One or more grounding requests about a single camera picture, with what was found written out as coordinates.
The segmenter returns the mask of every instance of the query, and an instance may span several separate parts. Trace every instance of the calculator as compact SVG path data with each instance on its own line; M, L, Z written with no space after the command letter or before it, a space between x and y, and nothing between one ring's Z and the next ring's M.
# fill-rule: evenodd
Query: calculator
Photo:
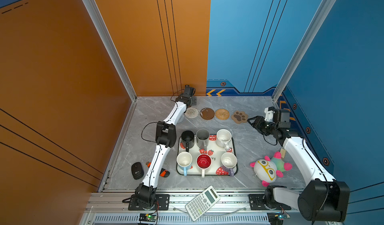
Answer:
M192 199L185 208L191 216L192 221L196 221L219 200L220 196L216 193L214 187L209 186L201 194Z

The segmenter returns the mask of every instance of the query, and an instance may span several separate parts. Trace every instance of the black computer mouse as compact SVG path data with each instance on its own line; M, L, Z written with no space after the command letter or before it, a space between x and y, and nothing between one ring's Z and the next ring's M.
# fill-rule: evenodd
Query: black computer mouse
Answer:
M143 170L143 167L141 166L141 163L140 162L136 162L134 164L132 164L132 175L133 175L133 178L138 180L138 179L141 179L144 175L144 170Z

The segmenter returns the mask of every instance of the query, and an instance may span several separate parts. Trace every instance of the stuffed animal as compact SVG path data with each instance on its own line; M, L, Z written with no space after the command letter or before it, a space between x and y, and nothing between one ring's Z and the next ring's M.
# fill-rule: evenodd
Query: stuffed animal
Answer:
M264 159L257 160L250 164L257 177L262 180L262 185L267 187L276 180L276 176L283 177L285 171L291 170L292 165L281 160L281 153L276 152L273 158L265 156Z

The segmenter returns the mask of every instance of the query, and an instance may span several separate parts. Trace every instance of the paw-shaped coaster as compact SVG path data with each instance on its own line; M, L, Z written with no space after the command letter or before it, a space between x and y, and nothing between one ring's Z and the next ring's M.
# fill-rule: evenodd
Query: paw-shaped coaster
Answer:
M244 111L235 111L231 118L235 121L235 123L240 124L242 122L247 122L248 114L246 114Z

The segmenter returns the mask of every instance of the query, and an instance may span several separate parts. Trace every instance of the robotic arm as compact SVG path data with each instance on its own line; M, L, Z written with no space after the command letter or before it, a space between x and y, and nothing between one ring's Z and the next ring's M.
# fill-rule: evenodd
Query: robotic arm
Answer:
M280 145L292 156L304 177L306 187L302 193L283 186L270 185L265 191L265 204L276 208L284 203L300 211L309 221L345 220L349 188L337 181L316 159L306 141L291 129L289 111L266 108L266 118L256 116L248 122L264 136L272 134Z
M192 103L195 89L185 86L184 93L176 98L176 104L166 119L156 125L156 150L149 170L142 183L135 190L136 203L143 208L150 209L155 203L155 192L161 168L170 148L176 142L176 124L181 115Z

